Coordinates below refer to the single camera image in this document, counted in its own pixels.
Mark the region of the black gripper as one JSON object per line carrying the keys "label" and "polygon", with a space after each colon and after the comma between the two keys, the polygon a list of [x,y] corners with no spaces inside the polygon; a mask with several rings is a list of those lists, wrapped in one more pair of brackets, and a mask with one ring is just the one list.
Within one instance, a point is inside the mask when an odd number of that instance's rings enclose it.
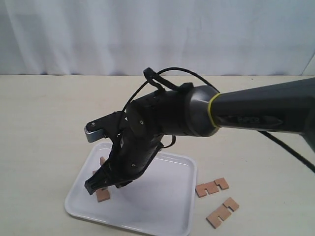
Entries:
{"label": "black gripper", "polygon": [[162,134],[137,137],[130,128],[125,129],[120,142],[113,145],[103,169],[98,169],[85,181],[89,195],[112,185],[121,188],[142,176],[161,149],[162,137]]}

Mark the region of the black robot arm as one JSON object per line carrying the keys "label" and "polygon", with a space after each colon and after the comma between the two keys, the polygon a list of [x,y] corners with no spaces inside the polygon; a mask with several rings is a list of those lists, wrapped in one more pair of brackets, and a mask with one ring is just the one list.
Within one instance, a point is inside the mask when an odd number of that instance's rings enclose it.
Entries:
{"label": "black robot arm", "polygon": [[315,80],[219,93],[209,85],[156,91],[131,101],[125,111],[89,122],[89,142],[112,141],[108,159],[85,181],[89,194],[116,186],[124,187],[142,176],[164,148],[163,136],[209,137],[220,128],[301,135],[315,146]]}

